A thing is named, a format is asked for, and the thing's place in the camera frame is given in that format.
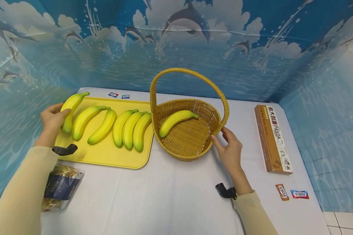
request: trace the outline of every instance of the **brown box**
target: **brown box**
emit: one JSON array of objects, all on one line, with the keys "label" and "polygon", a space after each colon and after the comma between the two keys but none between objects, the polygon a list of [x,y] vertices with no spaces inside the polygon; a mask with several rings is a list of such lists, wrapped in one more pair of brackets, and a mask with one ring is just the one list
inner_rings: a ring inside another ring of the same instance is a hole
[{"label": "brown box", "polygon": [[292,174],[293,169],[275,110],[269,105],[257,105],[255,116],[267,171],[284,175]]}]

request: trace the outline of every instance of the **woven basket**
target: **woven basket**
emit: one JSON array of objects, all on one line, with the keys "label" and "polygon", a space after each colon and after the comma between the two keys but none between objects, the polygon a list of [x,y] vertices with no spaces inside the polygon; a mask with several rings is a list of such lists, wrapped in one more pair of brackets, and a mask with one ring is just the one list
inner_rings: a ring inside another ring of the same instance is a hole
[{"label": "woven basket", "polygon": [[[157,105],[156,83],[159,77],[169,72],[184,72],[194,75],[209,84],[217,92],[224,105],[224,118],[221,121],[218,111],[207,102],[196,99],[180,99]],[[181,161],[193,161],[204,155],[212,146],[211,135],[217,135],[229,117],[229,105],[221,90],[203,75],[189,69],[166,69],[154,77],[150,88],[152,125],[154,135],[168,154]],[[188,119],[176,124],[165,138],[160,137],[163,121],[171,114],[189,110],[199,119]]]}]

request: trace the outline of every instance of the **hand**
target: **hand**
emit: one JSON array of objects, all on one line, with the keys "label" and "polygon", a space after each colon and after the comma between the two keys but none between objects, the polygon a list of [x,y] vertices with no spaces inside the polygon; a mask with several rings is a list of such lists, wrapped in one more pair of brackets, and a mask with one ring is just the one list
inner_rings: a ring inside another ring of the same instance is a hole
[{"label": "hand", "polygon": [[43,131],[34,146],[52,148],[55,145],[57,136],[60,133],[60,127],[62,126],[64,119],[71,112],[71,109],[65,109],[60,112],[62,106],[63,103],[61,102],[60,104],[50,106],[41,112]]},{"label": "hand", "polygon": [[59,133],[60,127],[63,125],[64,119],[71,112],[71,109],[65,109],[60,112],[63,103],[54,104],[41,112],[43,129],[48,131],[56,131]]},{"label": "hand", "polygon": [[214,146],[218,151],[221,162],[229,172],[231,180],[234,183],[235,191],[238,195],[253,193],[246,174],[241,167],[242,143],[237,139],[234,133],[226,127],[221,129],[223,137],[228,145],[223,147],[216,136],[211,136]]},{"label": "hand", "polygon": [[242,170],[241,167],[241,151],[242,143],[237,139],[234,133],[226,127],[221,129],[223,137],[228,145],[223,147],[216,136],[211,136],[214,146],[218,151],[221,162],[224,164],[229,173]]}]

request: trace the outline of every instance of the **basket handle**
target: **basket handle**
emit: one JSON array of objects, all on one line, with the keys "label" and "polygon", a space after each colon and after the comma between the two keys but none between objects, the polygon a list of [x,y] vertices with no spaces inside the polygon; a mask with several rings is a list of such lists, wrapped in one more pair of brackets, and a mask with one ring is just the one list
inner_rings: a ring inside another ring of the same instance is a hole
[{"label": "basket handle", "polygon": [[198,77],[199,79],[203,80],[204,82],[206,82],[207,84],[209,84],[218,94],[218,96],[220,97],[223,106],[224,106],[224,117],[221,121],[221,126],[225,126],[226,125],[226,121],[229,118],[229,104],[227,103],[227,100],[223,94],[223,92],[216,86],[216,84],[214,84],[211,80],[209,80],[208,78],[206,78],[205,76],[199,74],[198,72],[195,72],[193,70],[189,70],[189,69],[183,69],[183,68],[171,68],[171,69],[166,69],[163,70],[161,72],[159,72],[159,74],[157,74],[152,83],[151,83],[151,89],[150,89],[150,99],[151,99],[151,111],[153,111],[153,109],[157,106],[157,97],[156,97],[156,83],[158,81],[158,79],[164,75],[167,74],[169,72],[184,72],[184,73],[188,73],[191,75],[194,75],[195,77]]}]

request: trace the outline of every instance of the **table surface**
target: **table surface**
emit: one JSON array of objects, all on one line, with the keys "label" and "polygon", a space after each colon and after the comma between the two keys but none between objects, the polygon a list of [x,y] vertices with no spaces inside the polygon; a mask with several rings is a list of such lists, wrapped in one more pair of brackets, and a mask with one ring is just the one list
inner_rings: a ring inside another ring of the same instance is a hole
[{"label": "table surface", "polygon": [[[92,97],[111,98],[110,92],[149,101],[148,92],[83,87]],[[196,97],[157,94],[157,102]],[[198,98],[216,107],[220,99]],[[293,138],[285,112],[275,108],[294,173],[278,175],[265,169],[254,108],[261,102],[228,101],[226,127],[243,143],[241,163],[248,180],[280,235],[321,234],[329,231]],[[169,156],[154,138],[149,162],[139,170],[60,161],[85,173],[68,207],[42,213],[42,234],[155,235],[245,234],[230,199],[222,198],[215,185],[232,187],[214,147],[200,159],[185,163]],[[282,183],[289,201],[282,201],[275,187]],[[306,190],[310,200],[294,199],[290,190]]]}]

